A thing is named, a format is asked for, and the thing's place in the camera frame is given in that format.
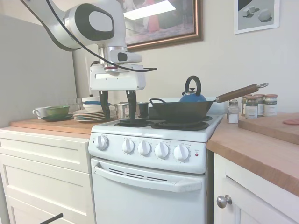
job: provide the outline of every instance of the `oven door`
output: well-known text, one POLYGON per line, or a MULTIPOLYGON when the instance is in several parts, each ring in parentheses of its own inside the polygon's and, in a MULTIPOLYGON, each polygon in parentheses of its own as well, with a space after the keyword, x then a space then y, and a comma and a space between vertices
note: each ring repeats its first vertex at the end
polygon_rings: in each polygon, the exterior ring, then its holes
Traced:
POLYGON ((92 158, 98 224, 205 224, 204 175, 92 158))

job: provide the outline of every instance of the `stove burner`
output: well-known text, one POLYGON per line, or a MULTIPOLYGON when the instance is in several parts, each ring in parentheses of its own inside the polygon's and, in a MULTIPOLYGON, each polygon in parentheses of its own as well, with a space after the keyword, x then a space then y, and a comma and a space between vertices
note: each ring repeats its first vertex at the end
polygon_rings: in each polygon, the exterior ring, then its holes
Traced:
POLYGON ((175 124, 168 123, 166 121, 153 124, 151 127, 155 129, 168 129, 168 130, 179 130, 179 131, 199 131, 204 130, 210 125, 206 122, 194 122, 186 124, 175 124))
POLYGON ((120 127, 147 127, 154 124, 154 122, 147 121, 145 119, 135 119, 133 122, 131 120, 120 120, 119 123, 115 124, 114 126, 120 127))
POLYGON ((201 121, 209 121, 209 120, 213 120, 213 118, 210 117, 210 116, 206 116, 206 117, 203 118, 201 121))

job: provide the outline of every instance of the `green bowl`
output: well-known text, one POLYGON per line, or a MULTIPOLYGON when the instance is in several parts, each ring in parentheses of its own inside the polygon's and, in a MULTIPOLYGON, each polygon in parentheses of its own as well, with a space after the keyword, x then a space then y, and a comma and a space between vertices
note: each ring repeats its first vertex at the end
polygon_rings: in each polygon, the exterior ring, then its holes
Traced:
POLYGON ((46 108, 46 112, 49 116, 55 115, 56 117, 64 117, 69 114, 69 106, 52 106, 46 108))

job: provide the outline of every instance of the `framed print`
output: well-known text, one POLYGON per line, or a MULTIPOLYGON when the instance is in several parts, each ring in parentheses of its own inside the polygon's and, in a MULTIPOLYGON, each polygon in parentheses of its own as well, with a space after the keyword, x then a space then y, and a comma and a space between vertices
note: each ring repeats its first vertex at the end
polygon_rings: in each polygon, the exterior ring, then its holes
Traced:
POLYGON ((280 0, 234 0, 234 34, 279 27, 280 0))
POLYGON ((129 51, 203 40, 202 0, 118 0, 129 51))

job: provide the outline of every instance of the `plate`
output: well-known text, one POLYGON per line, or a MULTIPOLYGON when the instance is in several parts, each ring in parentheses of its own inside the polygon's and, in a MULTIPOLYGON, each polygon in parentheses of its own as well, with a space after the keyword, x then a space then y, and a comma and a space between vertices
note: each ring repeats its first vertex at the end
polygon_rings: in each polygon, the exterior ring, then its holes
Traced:
MULTIPOLYGON (((116 116, 116 113, 111 113, 110 116, 114 117, 114 116, 116 116)), ((94 115, 94 116, 76 116, 76 115, 74 115, 74 118, 76 118, 76 119, 92 119, 92 118, 104 118, 104 117, 105 117, 104 114, 103 115, 94 115)))
MULTIPOLYGON (((116 118, 116 116, 110 116, 110 119, 115 119, 116 118)), ((92 120, 106 120, 106 118, 105 117, 103 117, 103 118, 90 118, 90 119, 78 119, 78 118, 75 118, 75 120, 77 120, 77 121, 92 121, 92 120)))
POLYGON ((52 115, 43 117, 42 120, 48 121, 48 122, 55 122, 55 121, 63 121, 63 120, 70 120, 73 118, 72 114, 68 114, 64 117, 61 117, 60 115, 52 115))
MULTIPOLYGON (((109 107, 109 108, 110 108, 110 112, 116 111, 116 109, 114 107, 109 107)), ((80 111, 74 112, 74 115, 90 115, 90 114, 103 114, 103 112, 90 113, 87 110, 80 110, 80 111)))
POLYGON ((80 123, 103 123, 103 122, 109 122, 109 121, 113 121, 115 119, 103 119, 103 120, 78 120, 78 122, 80 123))

